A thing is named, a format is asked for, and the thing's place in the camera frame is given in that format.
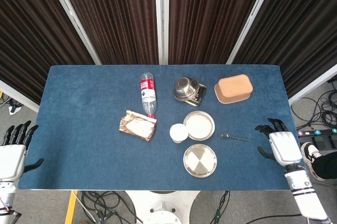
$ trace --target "blue tablecloth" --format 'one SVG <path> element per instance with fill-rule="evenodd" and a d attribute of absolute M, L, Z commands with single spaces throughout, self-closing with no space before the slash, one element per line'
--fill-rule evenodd
<path fill-rule="evenodd" d="M 158 119 L 150 142 L 118 130 L 126 110 L 143 113 L 140 76 L 155 77 Z M 219 79 L 246 74 L 253 92 L 242 102 L 221 104 L 214 86 Z M 196 108 L 173 98 L 182 76 L 196 78 L 207 92 Z M 191 139 L 174 143 L 172 124 L 182 123 L 195 110 L 215 121 L 213 136 L 202 143 L 217 156 L 215 172 L 195 178 L 183 165 Z M 280 190 L 288 189 L 284 168 L 263 158 L 257 146 L 271 148 L 255 131 L 267 118 L 283 120 L 295 135 L 280 68 L 275 65 L 103 65 L 53 66 L 49 72 L 27 164 L 45 161 L 24 174 L 22 189 L 101 190 Z M 223 140 L 221 132 L 251 142 Z"/>

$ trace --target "sneaker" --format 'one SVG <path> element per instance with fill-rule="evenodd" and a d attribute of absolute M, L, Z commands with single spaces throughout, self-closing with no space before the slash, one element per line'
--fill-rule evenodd
<path fill-rule="evenodd" d="M 314 169 L 312 168 L 312 163 L 318 158 L 321 157 L 322 154 L 311 142 L 306 142 L 301 146 L 301 152 L 303 156 L 303 160 L 306 165 L 309 167 L 311 175 L 317 180 L 324 181 L 325 179 L 316 175 Z"/>

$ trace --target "brown curtain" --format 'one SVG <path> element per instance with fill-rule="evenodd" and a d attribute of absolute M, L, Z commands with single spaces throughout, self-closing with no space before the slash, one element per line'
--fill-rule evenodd
<path fill-rule="evenodd" d="M 170 0 L 169 64 L 226 63 L 255 0 Z"/>
<path fill-rule="evenodd" d="M 0 80 L 36 103 L 49 68 L 93 64 L 58 0 L 0 0 Z"/>
<path fill-rule="evenodd" d="M 103 64 L 157 64 L 155 0 L 70 0 Z"/>
<path fill-rule="evenodd" d="M 337 0 L 265 0 L 234 63 L 280 65 L 292 97 L 337 63 Z"/>

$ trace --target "food package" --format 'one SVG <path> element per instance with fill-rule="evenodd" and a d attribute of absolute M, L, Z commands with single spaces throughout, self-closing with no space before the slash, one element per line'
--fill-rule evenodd
<path fill-rule="evenodd" d="M 133 111 L 126 111 L 120 122 L 120 131 L 136 135 L 149 141 L 154 133 L 157 120 Z"/>

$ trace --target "robotic arm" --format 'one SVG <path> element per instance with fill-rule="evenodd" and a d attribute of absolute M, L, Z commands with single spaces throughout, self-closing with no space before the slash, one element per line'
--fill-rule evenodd
<path fill-rule="evenodd" d="M 298 165 L 302 160 L 302 154 L 294 135 L 288 132 L 281 120 L 268 119 L 268 121 L 273 124 L 275 129 L 269 125 L 258 125 L 255 129 L 268 137 L 273 153 L 267 153 L 262 147 L 258 147 L 258 151 L 265 158 L 277 161 L 285 167 L 284 175 L 297 206 L 301 214 L 309 218 L 310 223 L 332 224 L 317 197 L 306 170 Z"/>
<path fill-rule="evenodd" d="M 27 121 L 16 128 L 13 125 L 8 128 L 0 146 L 0 224 L 8 224 L 12 216 L 12 224 L 17 222 L 21 213 L 12 209 L 16 191 L 14 182 L 19 180 L 23 173 L 38 168 L 44 161 L 39 159 L 35 164 L 24 166 L 32 135 L 38 128 L 38 125 L 35 125 L 26 133 L 30 123 L 31 121 Z"/>

